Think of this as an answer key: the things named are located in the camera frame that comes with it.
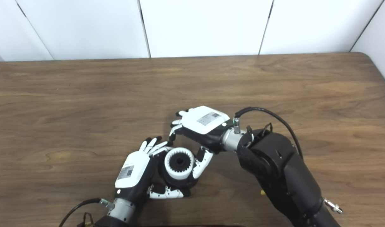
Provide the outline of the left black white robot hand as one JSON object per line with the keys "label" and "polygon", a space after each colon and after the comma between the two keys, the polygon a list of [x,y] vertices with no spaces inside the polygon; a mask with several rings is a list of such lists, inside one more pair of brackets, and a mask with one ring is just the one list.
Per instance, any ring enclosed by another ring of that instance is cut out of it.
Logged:
{"label": "left black white robot hand", "polygon": [[127,156],[115,181],[114,198],[124,199],[133,205],[141,206],[151,195],[153,199],[182,198],[189,195],[188,190],[152,183],[158,165],[173,149],[172,142],[161,141],[161,139],[161,136],[148,137],[136,151]]}

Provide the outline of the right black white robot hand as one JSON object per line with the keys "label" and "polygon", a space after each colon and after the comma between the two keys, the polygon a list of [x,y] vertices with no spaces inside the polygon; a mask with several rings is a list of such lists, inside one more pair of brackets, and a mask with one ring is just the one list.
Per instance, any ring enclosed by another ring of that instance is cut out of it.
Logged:
{"label": "right black white robot hand", "polygon": [[176,113],[180,119],[171,123],[169,141],[173,142],[177,135],[197,142],[202,147],[203,156],[195,160],[192,175],[199,178],[209,164],[212,155],[226,151],[223,137],[232,127],[230,117],[207,106],[199,106]]}

